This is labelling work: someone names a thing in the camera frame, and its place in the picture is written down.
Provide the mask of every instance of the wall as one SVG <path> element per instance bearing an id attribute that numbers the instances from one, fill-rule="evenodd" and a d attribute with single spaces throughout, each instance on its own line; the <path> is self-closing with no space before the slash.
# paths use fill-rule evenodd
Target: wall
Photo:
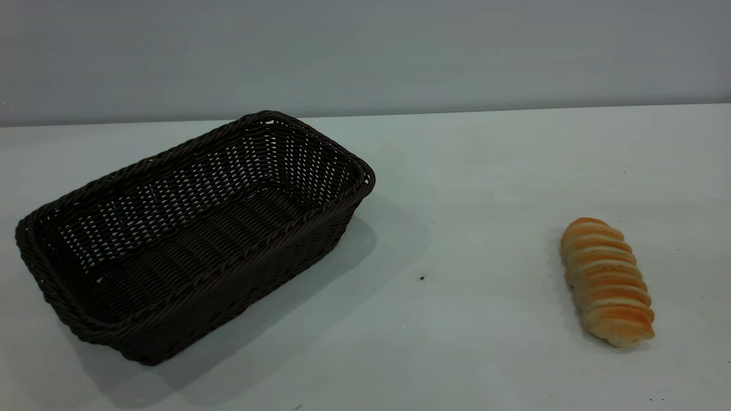
<path id="1" fill-rule="evenodd" d="M 3 125 L 731 101 L 728 0 L 0 4 Z"/>

